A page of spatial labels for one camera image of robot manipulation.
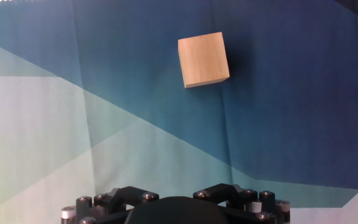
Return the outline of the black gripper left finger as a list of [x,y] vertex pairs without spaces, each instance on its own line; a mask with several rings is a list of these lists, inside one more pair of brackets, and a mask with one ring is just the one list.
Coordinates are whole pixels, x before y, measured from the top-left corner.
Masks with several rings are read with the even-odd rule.
[[61,209],[62,224],[124,223],[127,206],[136,207],[159,199],[159,194],[136,187],[114,188],[94,197],[80,196],[74,205]]

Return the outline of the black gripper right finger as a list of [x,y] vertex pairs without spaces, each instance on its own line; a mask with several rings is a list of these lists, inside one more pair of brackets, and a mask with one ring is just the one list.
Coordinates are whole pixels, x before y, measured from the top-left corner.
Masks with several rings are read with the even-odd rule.
[[229,223],[290,224],[290,202],[277,199],[269,190],[218,184],[195,192],[193,198],[216,205],[224,202],[226,206],[219,209]]

